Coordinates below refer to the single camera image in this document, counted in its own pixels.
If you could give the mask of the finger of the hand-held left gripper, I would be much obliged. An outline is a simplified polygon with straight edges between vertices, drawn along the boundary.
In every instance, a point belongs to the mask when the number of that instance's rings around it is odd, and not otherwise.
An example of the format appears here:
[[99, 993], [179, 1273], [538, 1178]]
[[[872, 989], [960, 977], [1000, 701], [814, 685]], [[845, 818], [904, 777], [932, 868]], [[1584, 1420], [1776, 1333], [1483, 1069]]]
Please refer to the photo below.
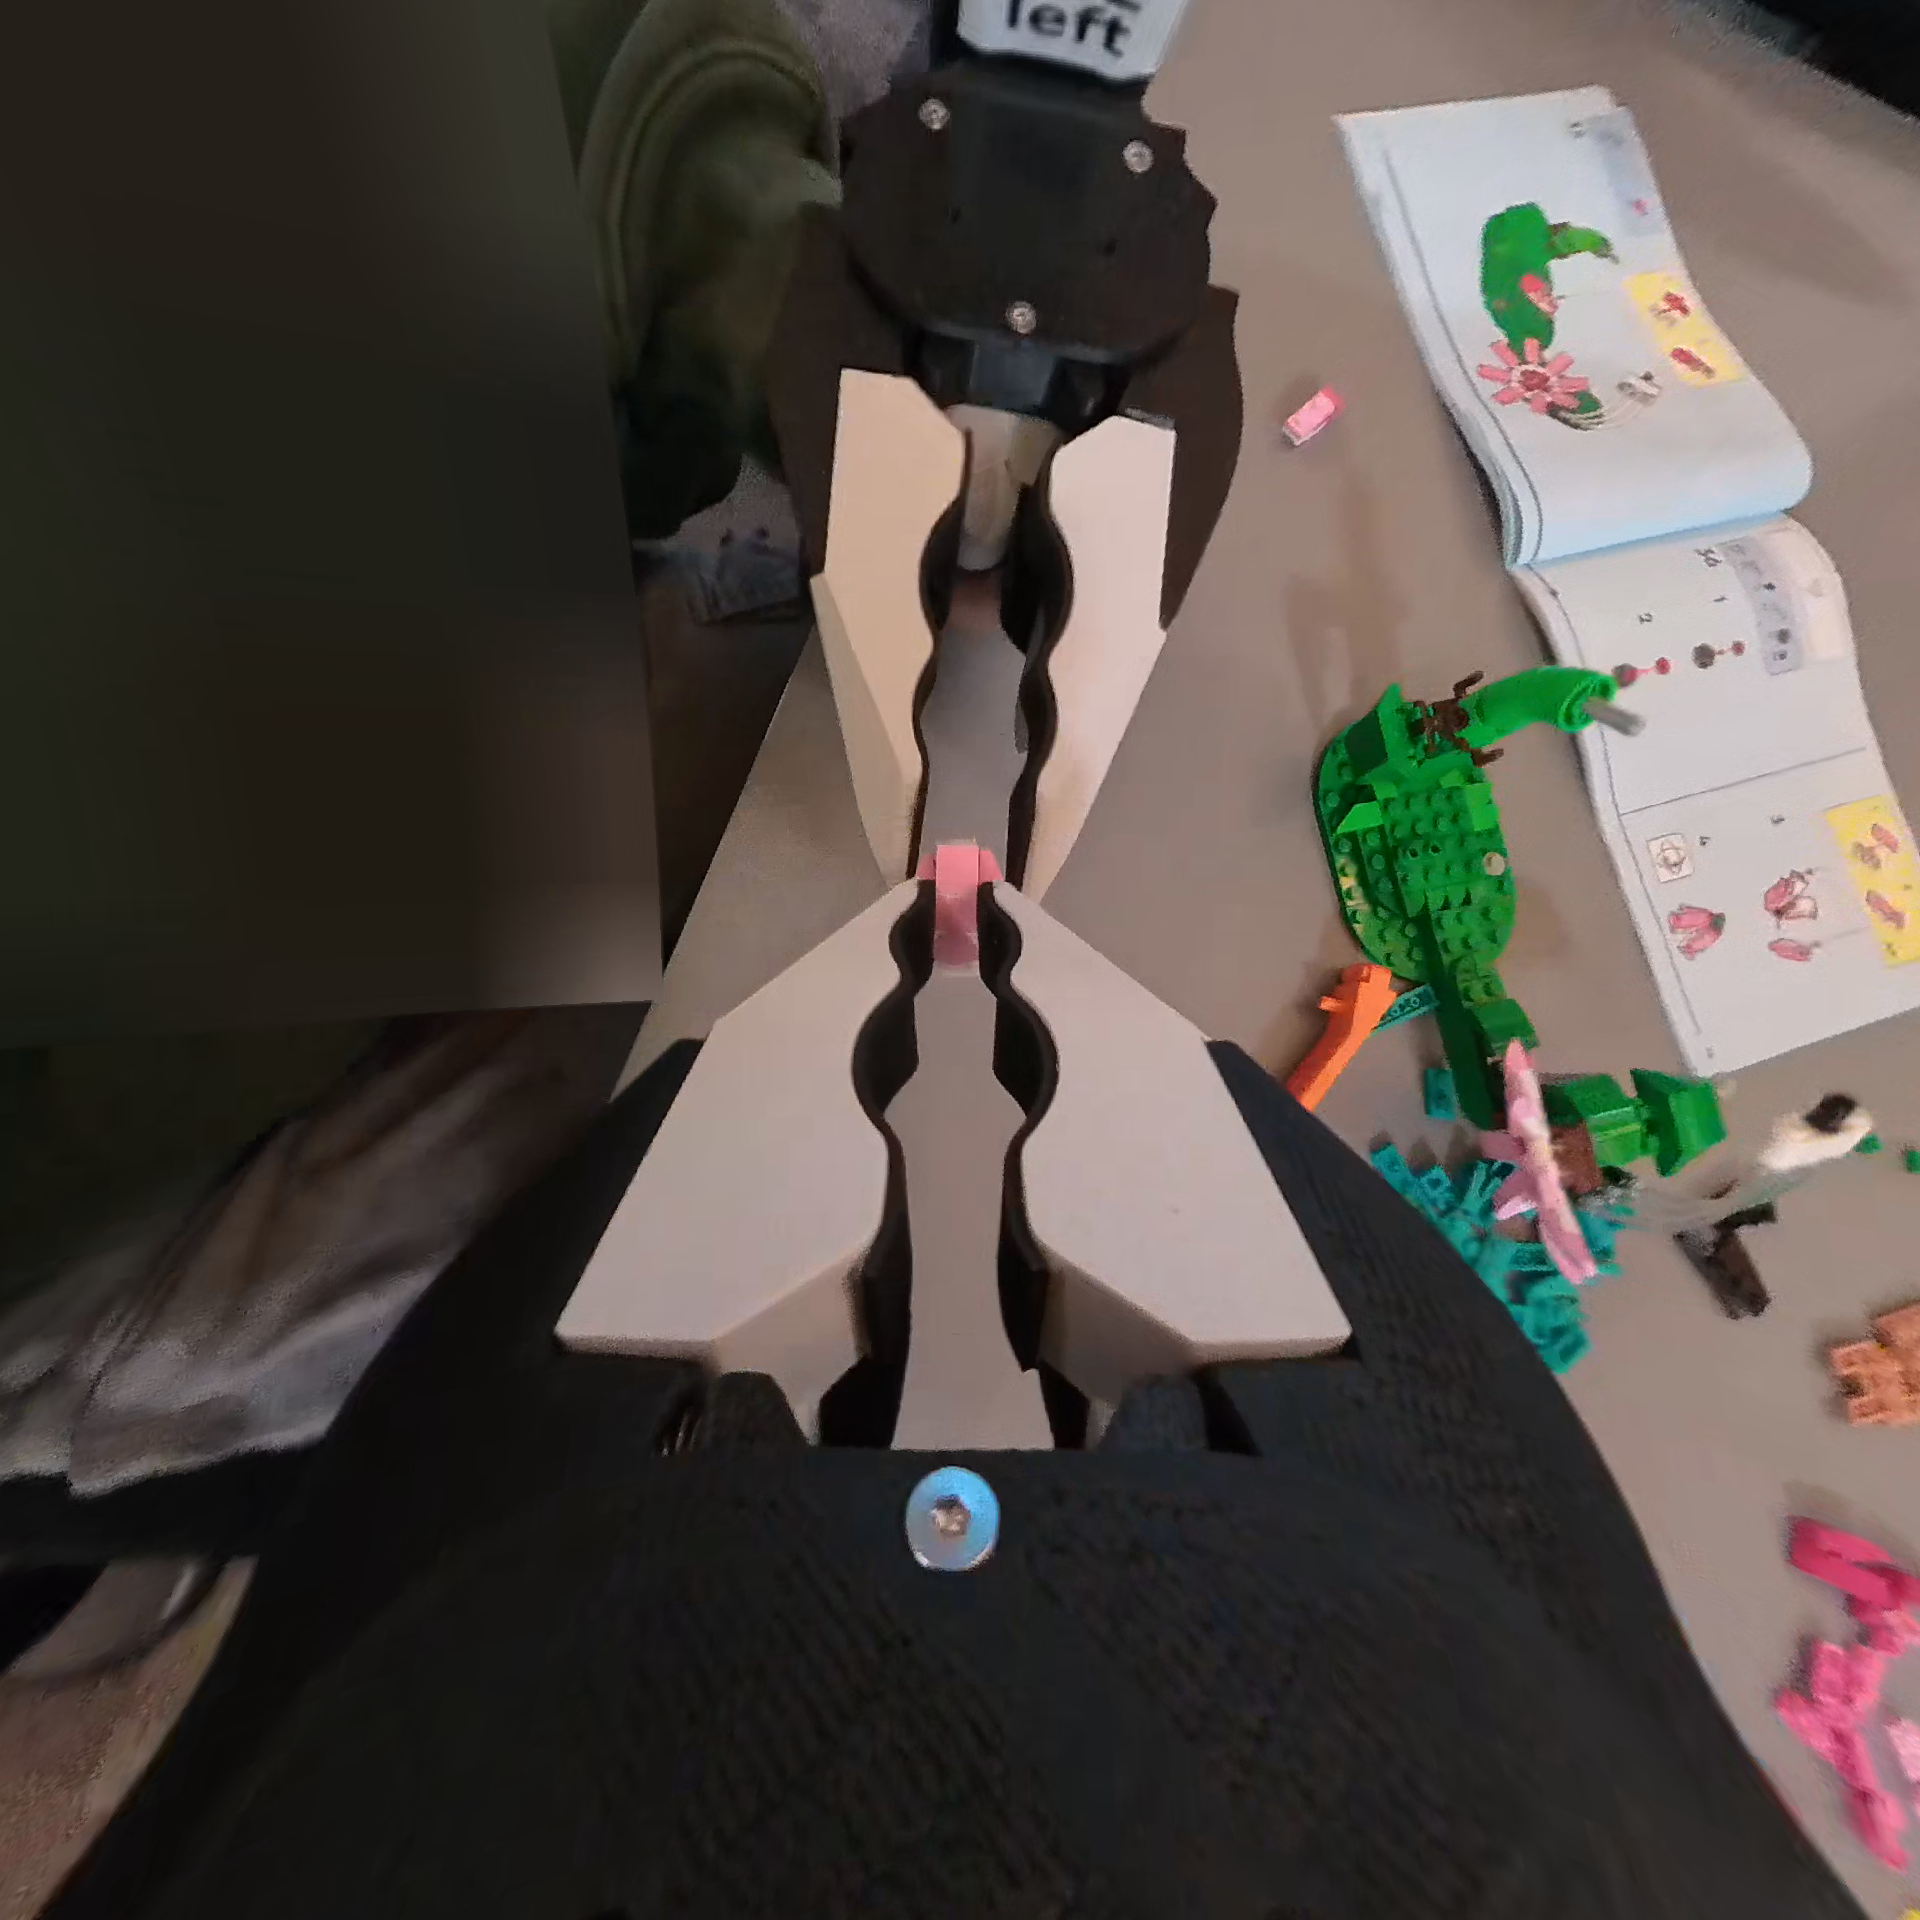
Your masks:
[[1032, 614], [1005, 873], [1030, 898], [1060, 878], [1160, 659], [1174, 449], [1170, 426], [1114, 416], [1048, 457], [1024, 518]]
[[965, 434], [908, 376], [838, 379], [814, 621], [854, 809], [887, 883], [920, 852], [920, 698], [938, 652], [927, 555], [965, 498]]

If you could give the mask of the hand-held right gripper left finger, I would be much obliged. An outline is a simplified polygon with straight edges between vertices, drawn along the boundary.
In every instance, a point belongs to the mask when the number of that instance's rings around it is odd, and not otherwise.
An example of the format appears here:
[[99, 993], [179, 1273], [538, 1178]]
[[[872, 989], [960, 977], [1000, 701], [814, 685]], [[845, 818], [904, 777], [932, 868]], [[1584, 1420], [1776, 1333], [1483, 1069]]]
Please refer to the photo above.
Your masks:
[[571, 1354], [766, 1376], [820, 1444], [896, 1442], [920, 1062], [908, 881], [718, 1019], [560, 1309]]

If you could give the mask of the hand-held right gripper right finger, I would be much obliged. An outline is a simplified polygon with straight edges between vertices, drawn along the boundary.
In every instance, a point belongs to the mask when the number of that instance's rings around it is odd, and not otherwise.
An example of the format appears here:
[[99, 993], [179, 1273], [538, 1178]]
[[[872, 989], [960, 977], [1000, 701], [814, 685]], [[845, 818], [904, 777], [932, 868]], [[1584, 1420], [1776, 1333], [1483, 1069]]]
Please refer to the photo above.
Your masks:
[[980, 886], [980, 978], [1022, 1113], [999, 1314], [1051, 1444], [1140, 1382], [1341, 1354], [1350, 1320], [1208, 1036], [1005, 881]]

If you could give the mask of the pink lego piece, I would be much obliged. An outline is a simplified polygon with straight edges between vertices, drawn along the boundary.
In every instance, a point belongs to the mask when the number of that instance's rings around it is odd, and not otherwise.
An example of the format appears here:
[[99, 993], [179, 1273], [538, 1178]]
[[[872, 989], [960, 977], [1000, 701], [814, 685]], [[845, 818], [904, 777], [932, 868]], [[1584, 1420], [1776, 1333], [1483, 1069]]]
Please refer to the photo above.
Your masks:
[[954, 973], [978, 972], [978, 891], [1000, 881], [1000, 867], [978, 841], [944, 841], [919, 864], [919, 881], [931, 885], [932, 966]]

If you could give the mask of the pile of teal lego pieces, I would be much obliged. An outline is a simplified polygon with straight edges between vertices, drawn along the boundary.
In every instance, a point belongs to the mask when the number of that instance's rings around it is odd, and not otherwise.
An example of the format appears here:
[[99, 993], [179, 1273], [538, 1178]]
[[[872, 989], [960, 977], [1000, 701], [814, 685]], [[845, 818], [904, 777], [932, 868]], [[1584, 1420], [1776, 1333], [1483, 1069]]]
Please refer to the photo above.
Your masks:
[[1440, 1158], [1415, 1169], [1392, 1140], [1380, 1137], [1366, 1158], [1402, 1201], [1440, 1230], [1467, 1268], [1494, 1293], [1542, 1364], [1554, 1376], [1565, 1376], [1591, 1348], [1582, 1304], [1587, 1284], [1618, 1273], [1618, 1222], [1603, 1208], [1568, 1204], [1575, 1252], [1582, 1256], [1579, 1270], [1572, 1270], [1540, 1232], [1526, 1240], [1509, 1230], [1516, 1218], [1533, 1213], [1531, 1204], [1502, 1213], [1500, 1190], [1520, 1173], [1512, 1138], [1493, 1134], [1478, 1146], [1490, 1146], [1494, 1152], [1482, 1150], [1453, 1169]]

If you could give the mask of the pink lego flower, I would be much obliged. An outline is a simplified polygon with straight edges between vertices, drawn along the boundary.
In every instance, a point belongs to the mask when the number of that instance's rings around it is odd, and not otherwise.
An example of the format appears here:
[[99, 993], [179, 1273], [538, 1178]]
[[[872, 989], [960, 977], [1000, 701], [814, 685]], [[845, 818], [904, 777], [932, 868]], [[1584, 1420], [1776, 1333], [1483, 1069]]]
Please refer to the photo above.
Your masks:
[[1539, 1241], [1554, 1270], [1575, 1288], [1598, 1275], [1598, 1264], [1576, 1222], [1568, 1185], [1551, 1146], [1544, 1091], [1526, 1046], [1509, 1041], [1502, 1054], [1502, 1117], [1478, 1132], [1478, 1147], [1488, 1161], [1503, 1161], [1512, 1173], [1494, 1196], [1494, 1216], [1531, 1213]]

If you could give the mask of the green lego plant model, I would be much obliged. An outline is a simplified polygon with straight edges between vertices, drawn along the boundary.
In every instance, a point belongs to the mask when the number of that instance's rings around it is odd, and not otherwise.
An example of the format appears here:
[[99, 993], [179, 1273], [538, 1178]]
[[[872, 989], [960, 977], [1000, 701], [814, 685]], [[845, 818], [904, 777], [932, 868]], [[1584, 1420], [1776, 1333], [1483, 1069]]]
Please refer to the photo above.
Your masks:
[[1429, 701], [1395, 684], [1314, 769], [1339, 915], [1365, 957], [1432, 993], [1459, 1108], [1482, 1132], [1503, 1129], [1507, 1044], [1535, 1042], [1500, 977], [1517, 883], [1490, 766], [1512, 733], [1575, 737], [1618, 696], [1613, 676], [1568, 666], [1476, 672]]

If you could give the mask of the small green lego assembly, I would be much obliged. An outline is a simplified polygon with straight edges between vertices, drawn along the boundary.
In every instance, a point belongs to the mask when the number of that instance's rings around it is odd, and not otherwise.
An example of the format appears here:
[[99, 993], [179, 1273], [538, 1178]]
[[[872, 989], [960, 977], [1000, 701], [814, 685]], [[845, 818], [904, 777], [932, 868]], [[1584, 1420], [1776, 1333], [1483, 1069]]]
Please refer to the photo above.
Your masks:
[[1716, 1085], [1655, 1069], [1632, 1069], [1630, 1088], [1606, 1072], [1554, 1077], [1544, 1110], [1554, 1140], [1572, 1140], [1575, 1161], [1598, 1174], [1645, 1161], [1670, 1178], [1725, 1140]]

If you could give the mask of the dark brown lego piece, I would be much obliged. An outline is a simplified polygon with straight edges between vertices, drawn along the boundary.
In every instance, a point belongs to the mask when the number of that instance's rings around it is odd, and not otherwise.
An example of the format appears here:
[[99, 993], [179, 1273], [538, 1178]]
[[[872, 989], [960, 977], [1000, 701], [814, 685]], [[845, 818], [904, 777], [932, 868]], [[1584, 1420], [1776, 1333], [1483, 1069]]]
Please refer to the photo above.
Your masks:
[[1742, 1241], [1742, 1232], [1774, 1226], [1776, 1203], [1757, 1203], [1712, 1222], [1670, 1232], [1670, 1241], [1714, 1297], [1716, 1307], [1739, 1321], [1762, 1317], [1768, 1290]]

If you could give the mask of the lego instruction booklet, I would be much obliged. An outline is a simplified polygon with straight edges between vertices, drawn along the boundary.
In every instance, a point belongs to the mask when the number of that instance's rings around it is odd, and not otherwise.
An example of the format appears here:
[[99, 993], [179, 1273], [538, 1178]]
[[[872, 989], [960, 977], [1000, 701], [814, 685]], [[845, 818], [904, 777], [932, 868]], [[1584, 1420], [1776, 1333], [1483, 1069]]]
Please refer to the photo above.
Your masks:
[[1640, 721], [1579, 750], [1691, 1072], [1916, 1010], [1916, 849], [1788, 412], [1712, 320], [1604, 88], [1335, 122], [1548, 654]]

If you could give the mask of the black white lego piece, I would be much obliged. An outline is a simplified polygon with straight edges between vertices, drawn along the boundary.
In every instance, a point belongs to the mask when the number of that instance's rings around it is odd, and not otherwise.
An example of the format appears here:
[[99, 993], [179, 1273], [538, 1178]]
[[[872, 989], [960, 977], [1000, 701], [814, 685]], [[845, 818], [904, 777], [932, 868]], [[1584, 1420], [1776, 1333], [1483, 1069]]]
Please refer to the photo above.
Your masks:
[[1874, 1138], [1872, 1113], [1852, 1094], [1829, 1092], [1811, 1108], [1776, 1121], [1757, 1152], [1755, 1173], [1792, 1185], [1853, 1157]]

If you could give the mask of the salmon lego piece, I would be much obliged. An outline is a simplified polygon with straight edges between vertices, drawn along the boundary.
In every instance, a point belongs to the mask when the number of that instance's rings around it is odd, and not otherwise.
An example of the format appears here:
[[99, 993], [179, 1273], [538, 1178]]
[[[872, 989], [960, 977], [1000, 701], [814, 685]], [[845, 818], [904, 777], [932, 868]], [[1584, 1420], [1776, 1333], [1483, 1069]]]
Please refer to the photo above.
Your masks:
[[1850, 1426], [1918, 1426], [1918, 1304], [1892, 1307], [1868, 1333], [1826, 1352], [1836, 1405]]

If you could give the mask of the pile of pink lego parts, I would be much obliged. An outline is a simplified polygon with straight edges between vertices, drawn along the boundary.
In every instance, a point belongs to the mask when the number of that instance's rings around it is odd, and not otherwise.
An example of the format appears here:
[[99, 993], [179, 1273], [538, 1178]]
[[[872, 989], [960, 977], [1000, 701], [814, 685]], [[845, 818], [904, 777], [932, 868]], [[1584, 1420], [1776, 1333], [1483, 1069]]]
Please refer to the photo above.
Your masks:
[[1781, 1726], [1836, 1778], [1846, 1824], [1891, 1873], [1916, 1866], [1918, 1723], [1886, 1698], [1894, 1667], [1918, 1650], [1918, 1572], [1831, 1522], [1797, 1518], [1788, 1564], [1840, 1597], [1843, 1642], [1807, 1645], [1774, 1696]]

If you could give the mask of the orange brick separator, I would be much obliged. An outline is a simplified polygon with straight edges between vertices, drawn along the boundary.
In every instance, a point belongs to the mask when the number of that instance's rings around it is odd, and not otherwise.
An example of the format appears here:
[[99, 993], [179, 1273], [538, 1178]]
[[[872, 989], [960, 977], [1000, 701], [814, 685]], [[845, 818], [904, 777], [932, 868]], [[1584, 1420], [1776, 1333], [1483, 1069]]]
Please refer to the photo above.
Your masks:
[[1354, 1065], [1363, 1044], [1379, 1030], [1398, 1000], [1392, 966], [1357, 963], [1339, 972], [1319, 1000], [1322, 1030], [1285, 1080], [1287, 1092], [1317, 1113], [1336, 1080]]

